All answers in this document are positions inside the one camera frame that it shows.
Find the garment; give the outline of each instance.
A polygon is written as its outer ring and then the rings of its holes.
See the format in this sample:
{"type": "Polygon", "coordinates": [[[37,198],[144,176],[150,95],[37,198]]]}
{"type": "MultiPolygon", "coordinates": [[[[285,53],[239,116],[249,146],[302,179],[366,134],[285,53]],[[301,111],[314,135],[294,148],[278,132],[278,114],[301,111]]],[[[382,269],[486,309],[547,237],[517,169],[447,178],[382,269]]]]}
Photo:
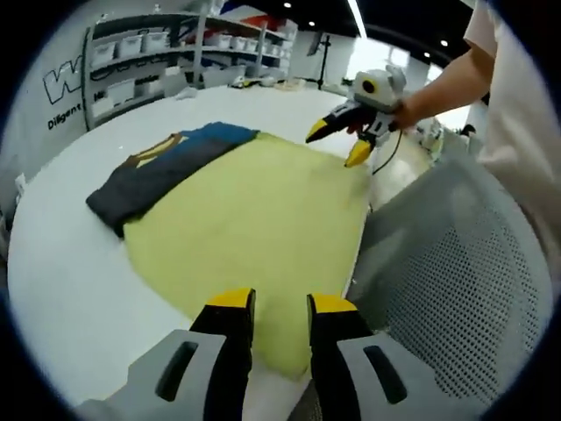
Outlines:
{"type": "Polygon", "coordinates": [[[86,203],[115,234],[141,218],[180,182],[210,162],[255,138],[257,131],[213,123],[170,136],[147,151],[129,157],[86,203]]]}
{"type": "Polygon", "coordinates": [[[521,205],[557,282],[561,280],[561,130],[547,87],[522,44],[480,0],[465,39],[495,60],[486,144],[479,161],[521,205]]]}
{"type": "Polygon", "coordinates": [[[364,228],[370,176],[343,164],[259,132],[124,225],[131,266],[191,320],[211,297],[254,288],[253,355],[300,379],[306,295],[343,293],[364,228]]]}

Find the wall logo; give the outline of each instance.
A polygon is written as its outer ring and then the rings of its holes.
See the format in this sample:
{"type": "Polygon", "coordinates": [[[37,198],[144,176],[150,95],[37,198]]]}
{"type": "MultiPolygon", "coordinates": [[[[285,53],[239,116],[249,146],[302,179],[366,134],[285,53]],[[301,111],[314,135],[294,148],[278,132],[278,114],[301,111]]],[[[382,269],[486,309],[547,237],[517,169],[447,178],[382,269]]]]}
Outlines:
{"type": "Polygon", "coordinates": [[[51,105],[58,103],[65,92],[76,92],[82,86],[81,71],[82,56],[79,55],[74,61],[65,61],[58,69],[43,76],[43,85],[51,105]]]}
{"type": "Polygon", "coordinates": [[[67,118],[69,118],[70,116],[74,115],[76,112],[81,110],[82,110],[82,104],[77,103],[74,107],[70,108],[69,110],[62,112],[61,114],[57,114],[56,116],[54,116],[54,118],[49,120],[48,122],[49,130],[52,130],[57,125],[64,125],[67,122],[67,118]]]}

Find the round table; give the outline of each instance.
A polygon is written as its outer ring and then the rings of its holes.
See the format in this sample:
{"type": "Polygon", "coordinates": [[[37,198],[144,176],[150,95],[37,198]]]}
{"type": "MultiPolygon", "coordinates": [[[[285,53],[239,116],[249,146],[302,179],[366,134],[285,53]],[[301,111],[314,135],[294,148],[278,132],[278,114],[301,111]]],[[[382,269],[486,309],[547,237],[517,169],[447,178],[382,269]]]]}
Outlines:
{"type": "MultiPolygon", "coordinates": [[[[14,221],[11,305],[32,357],[70,405],[110,396],[126,383],[132,362],[190,325],[133,272],[124,243],[86,197],[129,155],[172,132],[223,121],[303,143],[310,127],[344,100],[318,90],[225,87],[194,99],[163,99],[86,133],[40,171],[14,221]]],[[[310,147],[346,157],[354,141],[340,132],[310,147]]],[[[286,420],[307,383],[291,382],[256,359],[244,419],[286,420]]]]}

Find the shelving unit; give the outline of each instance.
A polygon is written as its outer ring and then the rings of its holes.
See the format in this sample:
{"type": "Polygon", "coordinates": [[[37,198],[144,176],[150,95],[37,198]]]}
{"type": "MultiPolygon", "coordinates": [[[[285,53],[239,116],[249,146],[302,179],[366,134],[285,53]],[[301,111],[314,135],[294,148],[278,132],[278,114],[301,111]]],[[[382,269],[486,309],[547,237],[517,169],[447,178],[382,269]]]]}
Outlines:
{"type": "Polygon", "coordinates": [[[111,111],[104,112],[104,114],[97,116],[97,125],[107,123],[112,118],[119,117],[120,115],[125,114],[127,111],[132,110],[133,108],[156,102],[160,99],[164,99],[164,97],[164,92],[161,91],[154,94],[139,96],[138,98],[127,101],[126,103],[121,103],[120,105],[114,107],[111,111]]]}
{"type": "Polygon", "coordinates": [[[249,61],[251,64],[248,66],[247,75],[253,77],[261,75],[264,59],[267,64],[273,64],[269,66],[270,68],[278,68],[280,66],[281,58],[266,53],[265,48],[266,40],[274,45],[281,45],[284,41],[289,40],[284,33],[268,30],[266,25],[257,27],[230,18],[210,16],[206,10],[207,7],[204,5],[201,13],[158,13],[116,18],[92,25],[87,29],[82,50],[84,63],[82,66],[82,102],[88,130],[128,110],[157,101],[164,97],[163,92],[134,97],[101,116],[93,116],[91,109],[92,104],[96,100],[96,94],[93,92],[92,83],[99,84],[100,78],[103,79],[105,75],[109,75],[115,70],[117,72],[126,71],[127,67],[132,64],[146,63],[150,65],[149,61],[159,58],[165,65],[172,67],[177,66],[179,59],[192,60],[192,67],[190,67],[189,70],[182,68],[181,71],[186,74],[186,77],[187,74],[192,75],[190,82],[197,88],[202,87],[202,72],[204,70],[202,59],[205,54],[211,57],[230,57],[232,66],[238,64],[239,59],[243,59],[246,63],[249,61]],[[182,37],[181,28],[188,24],[191,24],[190,27],[196,29],[196,32],[192,34],[194,36],[190,38],[194,40],[194,43],[182,45],[180,40],[180,37],[182,37]],[[90,64],[95,46],[115,40],[115,38],[119,36],[120,38],[124,38],[131,35],[131,32],[136,32],[134,34],[137,34],[141,31],[149,31],[154,28],[165,28],[165,32],[169,32],[169,48],[157,52],[143,52],[131,57],[116,58],[95,67],[90,64]],[[217,46],[205,46],[203,41],[208,31],[228,32],[234,36],[257,39],[257,50],[255,52],[249,52],[217,46]]]}

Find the person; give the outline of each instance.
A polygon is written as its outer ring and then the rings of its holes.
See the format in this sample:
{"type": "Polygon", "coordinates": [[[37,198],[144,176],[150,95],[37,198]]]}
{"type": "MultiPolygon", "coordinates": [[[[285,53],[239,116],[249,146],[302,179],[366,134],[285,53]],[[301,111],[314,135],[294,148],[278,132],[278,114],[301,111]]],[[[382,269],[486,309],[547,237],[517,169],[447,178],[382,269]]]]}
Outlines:
{"type": "Polygon", "coordinates": [[[486,143],[478,161],[519,203],[561,285],[561,131],[548,90],[510,28],[478,0],[465,32],[470,50],[405,98],[400,129],[473,103],[490,92],[486,143]]]}
{"type": "Polygon", "coordinates": [[[465,125],[464,128],[460,131],[459,135],[466,136],[469,139],[470,135],[474,135],[476,133],[477,132],[475,130],[475,127],[473,127],[473,125],[465,125]]]}

